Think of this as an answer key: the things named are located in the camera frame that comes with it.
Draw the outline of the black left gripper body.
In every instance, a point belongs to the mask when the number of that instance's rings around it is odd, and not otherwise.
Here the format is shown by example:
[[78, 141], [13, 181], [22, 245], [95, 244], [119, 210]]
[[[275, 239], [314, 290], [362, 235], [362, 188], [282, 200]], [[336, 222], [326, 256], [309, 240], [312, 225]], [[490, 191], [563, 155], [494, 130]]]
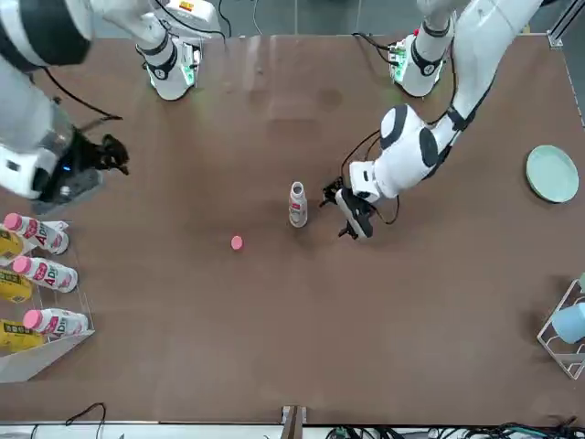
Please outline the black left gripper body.
[[361, 240], [371, 238], [373, 235], [373, 227], [370, 223], [370, 217], [374, 213], [373, 207], [364, 199], [356, 196], [353, 192], [344, 187], [339, 190], [335, 196], [337, 206], [349, 221], [353, 228], [358, 232]]

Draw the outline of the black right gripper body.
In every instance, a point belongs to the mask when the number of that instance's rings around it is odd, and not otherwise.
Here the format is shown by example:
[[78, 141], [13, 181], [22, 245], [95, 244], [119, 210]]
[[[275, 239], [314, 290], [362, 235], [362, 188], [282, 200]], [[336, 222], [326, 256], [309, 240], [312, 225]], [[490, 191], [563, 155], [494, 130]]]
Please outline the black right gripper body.
[[99, 168], [103, 148], [89, 140], [82, 132], [75, 132], [71, 143], [58, 158], [51, 173], [42, 171], [34, 182], [40, 184], [39, 201], [73, 201], [100, 182]]

